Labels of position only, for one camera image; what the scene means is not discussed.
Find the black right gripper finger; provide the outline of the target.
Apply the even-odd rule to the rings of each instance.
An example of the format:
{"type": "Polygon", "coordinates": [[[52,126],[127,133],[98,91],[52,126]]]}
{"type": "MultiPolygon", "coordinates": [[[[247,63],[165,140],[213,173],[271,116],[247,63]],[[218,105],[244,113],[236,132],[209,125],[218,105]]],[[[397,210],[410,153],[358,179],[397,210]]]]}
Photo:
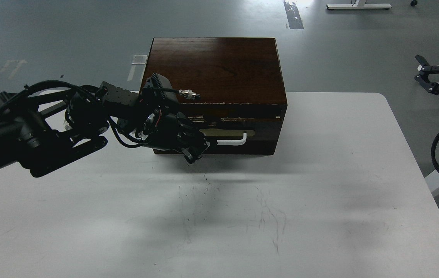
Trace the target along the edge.
{"type": "Polygon", "coordinates": [[[419,62],[419,72],[415,76],[417,81],[426,92],[438,95],[439,81],[431,81],[430,75],[439,75],[439,65],[431,66],[422,55],[416,55],[415,59],[419,62]]]}

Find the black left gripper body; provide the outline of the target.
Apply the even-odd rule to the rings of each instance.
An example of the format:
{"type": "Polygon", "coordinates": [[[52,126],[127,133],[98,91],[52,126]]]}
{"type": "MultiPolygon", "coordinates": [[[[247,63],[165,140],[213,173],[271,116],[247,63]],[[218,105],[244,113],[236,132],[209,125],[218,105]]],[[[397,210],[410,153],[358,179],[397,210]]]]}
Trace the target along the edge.
{"type": "Polygon", "coordinates": [[[179,109],[178,95],[165,76],[153,73],[139,92],[117,88],[117,140],[128,148],[146,147],[178,153],[200,153],[201,132],[179,109]]]}

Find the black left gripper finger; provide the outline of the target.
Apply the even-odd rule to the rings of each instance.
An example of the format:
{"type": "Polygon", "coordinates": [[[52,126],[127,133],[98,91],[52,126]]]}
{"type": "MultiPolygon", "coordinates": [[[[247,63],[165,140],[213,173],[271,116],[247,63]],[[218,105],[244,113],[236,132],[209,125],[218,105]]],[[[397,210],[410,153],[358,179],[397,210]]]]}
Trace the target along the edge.
{"type": "Polygon", "coordinates": [[[202,158],[202,154],[205,151],[203,147],[187,147],[183,148],[184,158],[188,164],[193,164],[197,160],[202,158]]]}
{"type": "Polygon", "coordinates": [[[191,127],[192,147],[196,155],[202,155],[208,149],[215,148],[218,145],[218,141],[212,137],[207,137],[201,132],[193,120],[189,119],[188,124],[191,127]]]}

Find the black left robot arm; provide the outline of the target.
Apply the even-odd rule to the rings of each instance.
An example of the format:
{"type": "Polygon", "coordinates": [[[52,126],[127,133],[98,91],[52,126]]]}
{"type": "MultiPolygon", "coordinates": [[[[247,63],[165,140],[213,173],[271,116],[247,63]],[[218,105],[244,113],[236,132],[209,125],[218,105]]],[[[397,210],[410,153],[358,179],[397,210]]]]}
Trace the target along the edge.
{"type": "Polygon", "coordinates": [[[2,92],[0,169],[18,162],[45,176],[105,147],[107,130],[124,147],[173,150],[193,163],[218,141],[179,111],[177,96],[200,99],[156,73],[137,93],[106,81],[97,87],[59,80],[2,92]]]}

